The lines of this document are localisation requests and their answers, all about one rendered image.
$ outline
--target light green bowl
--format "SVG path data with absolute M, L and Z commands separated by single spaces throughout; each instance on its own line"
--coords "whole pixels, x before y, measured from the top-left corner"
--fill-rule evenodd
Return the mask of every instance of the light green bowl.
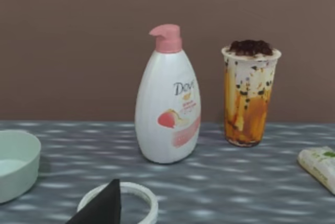
M 0 131 L 0 203 L 29 190 L 38 177 L 41 143 L 19 130 Z

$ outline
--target white ring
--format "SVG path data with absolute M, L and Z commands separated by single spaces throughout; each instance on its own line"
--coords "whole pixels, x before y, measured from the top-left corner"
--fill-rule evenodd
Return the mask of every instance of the white ring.
M 95 196 L 97 196 L 108 184 L 99 186 L 89 191 L 80 201 L 77 212 L 87 205 Z M 148 215 L 138 224 L 155 224 L 158 217 L 158 201 L 155 194 L 148 188 L 132 182 L 120 183 L 121 193 L 134 194 L 148 203 L 150 211 Z

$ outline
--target plastic cup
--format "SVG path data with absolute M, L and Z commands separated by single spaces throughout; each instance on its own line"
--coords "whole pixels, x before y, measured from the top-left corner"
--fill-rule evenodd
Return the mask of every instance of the plastic cup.
M 239 56 L 224 47 L 225 138 L 239 147 L 252 147 L 263 138 L 277 60 L 281 52 Z

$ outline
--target black triangular object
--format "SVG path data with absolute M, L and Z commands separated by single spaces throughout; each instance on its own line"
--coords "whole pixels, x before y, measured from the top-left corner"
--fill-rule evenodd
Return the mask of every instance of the black triangular object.
M 66 224 L 120 224 L 120 180 L 113 180 Z

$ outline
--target bottle label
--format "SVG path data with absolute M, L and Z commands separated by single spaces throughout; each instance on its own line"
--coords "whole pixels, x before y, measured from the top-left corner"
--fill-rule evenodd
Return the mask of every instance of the bottle label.
M 200 98 L 195 79 L 173 84 L 174 107 L 158 117 L 158 124 L 173 129 L 172 145 L 179 148 L 188 143 L 200 126 Z

